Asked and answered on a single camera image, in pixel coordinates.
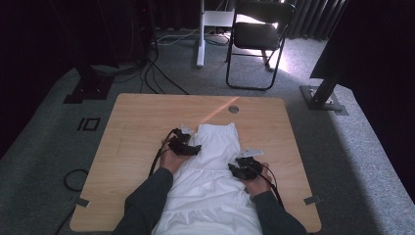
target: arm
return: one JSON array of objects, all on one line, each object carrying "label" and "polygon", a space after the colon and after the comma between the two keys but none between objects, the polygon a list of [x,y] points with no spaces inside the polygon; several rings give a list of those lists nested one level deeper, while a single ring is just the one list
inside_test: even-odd
[{"label": "arm", "polygon": [[160,168],[125,200],[124,217],[116,226],[117,234],[151,234],[159,222],[173,184],[173,174],[190,156],[177,156],[165,150]]},{"label": "arm", "polygon": [[[268,175],[268,164],[263,164],[262,175],[271,182]],[[256,206],[259,223],[264,235],[268,234],[306,234],[305,228],[292,215],[278,204],[271,192],[271,186],[262,177],[254,180],[242,180],[252,196]]]}]

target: hand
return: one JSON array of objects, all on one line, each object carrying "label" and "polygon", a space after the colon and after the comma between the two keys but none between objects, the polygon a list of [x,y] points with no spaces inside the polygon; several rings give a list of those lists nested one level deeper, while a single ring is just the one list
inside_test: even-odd
[{"label": "hand", "polygon": [[[269,180],[269,182],[272,182],[271,176],[268,175],[268,167],[269,164],[263,163],[261,165],[265,165],[266,167],[262,167],[262,175]],[[247,187],[248,193],[251,195],[251,197],[254,197],[258,194],[261,194],[266,191],[271,190],[271,185],[266,182],[261,176],[257,176],[253,180],[241,180],[245,186]]]},{"label": "hand", "polygon": [[165,143],[161,151],[163,154],[160,158],[160,167],[166,168],[170,170],[172,174],[174,174],[180,168],[180,166],[184,162],[188,161],[192,156],[177,156],[173,151],[168,149],[167,144],[168,142]]}]

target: black chair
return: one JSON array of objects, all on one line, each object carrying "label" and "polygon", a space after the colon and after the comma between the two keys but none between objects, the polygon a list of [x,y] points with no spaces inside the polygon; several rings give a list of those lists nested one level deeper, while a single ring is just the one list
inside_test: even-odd
[{"label": "black chair", "polygon": [[[274,85],[284,48],[286,32],[295,15],[296,8],[288,3],[255,0],[237,1],[226,56],[226,62],[228,63],[226,84],[228,86],[236,89],[268,90]],[[262,23],[237,22],[239,16],[247,16]],[[260,50],[262,55],[233,53],[234,46],[240,49]],[[229,71],[232,55],[262,57],[266,61],[265,65],[270,69],[269,60],[277,50],[279,50],[278,60],[269,86],[250,87],[231,84],[229,81]],[[272,51],[272,54],[267,57],[265,51]]]}]

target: dark sleeve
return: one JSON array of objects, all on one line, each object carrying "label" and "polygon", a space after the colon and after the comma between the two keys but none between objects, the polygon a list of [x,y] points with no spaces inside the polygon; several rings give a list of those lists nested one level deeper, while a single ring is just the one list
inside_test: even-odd
[{"label": "dark sleeve", "polygon": [[271,191],[253,197],[262,234],[306,234],[304,226],[278,204]]},{"label": "dark sleeve", "polygon": [[173,175],[159,168],[125,199],[124,217],[113,234],[151,234],[161,218]]}]

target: gray carpet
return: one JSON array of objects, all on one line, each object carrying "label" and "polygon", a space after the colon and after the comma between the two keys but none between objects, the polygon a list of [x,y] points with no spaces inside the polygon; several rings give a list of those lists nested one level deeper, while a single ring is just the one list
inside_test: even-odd
[{"label": "gray carpet", "polygon": [[[210,39],[224,42],[219,37]],[[341,86],[335,89],[348,116],[310,111],[303,100],[300,86],[321,82],[309,76],[324,45],[315,40],[288,40],[277,82],[266,92],[227,87],[224,46],[207,44],[205,66],[197,69],[198,42],[181,40],[160,46],[156,65],[192,95],[279,97],[285,101],[311,190],[323,199],[317,204],[323,227],[316,234],[415,234],[415,206],[352,91]],[[249,66],[235,64],[232,74],[242,78],[241,82],[269,79],[271,73],[255,62],[260,63],[250,59]],[[147,74],[148,81],[156,87],[152,72]],[[154,72],[165,93],[183,94]],[[107,100],[64,105],[77,81],[77,72],[70,70],[56,82],[0,162],[2,235],[54,234],[79,195],[64,186],[63,178],[73,169],[91,166],[117,95],[153,93],[146,84],[141,88],[140,74],[127,75],[115,79]],[[83,118],[99,118],[98,128],[78,130]],[[70,182],[81,187],[84,179],[77,173]],[[60,234],[78,233],[69,229],[67,221]]]}]

